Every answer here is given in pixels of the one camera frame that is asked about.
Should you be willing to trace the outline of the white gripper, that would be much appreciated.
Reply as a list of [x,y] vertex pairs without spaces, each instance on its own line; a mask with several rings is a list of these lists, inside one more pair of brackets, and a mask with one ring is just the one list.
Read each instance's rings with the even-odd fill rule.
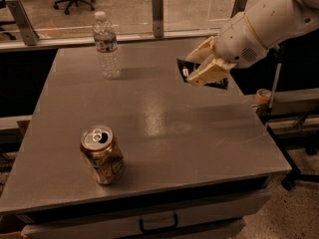
[[196,87],[217,83],[226,79],[235,66],[237,69],[249,68],[267,53],[268,49],[259,40],[246,14],[239,12],[220,29],[217,37],[205,39],[186,56],[188,62],[198,64],[212,60],[200,65],[186,81]]

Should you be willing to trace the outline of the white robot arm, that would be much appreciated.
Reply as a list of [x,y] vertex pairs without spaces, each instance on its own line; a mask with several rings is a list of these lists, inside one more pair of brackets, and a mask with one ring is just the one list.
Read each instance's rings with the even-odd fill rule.
[[198,64],[186,81],[197,87],[219,82],[233,68],[248,68],[276,45],[318,28],[319,0],[259,0],[186,56]]

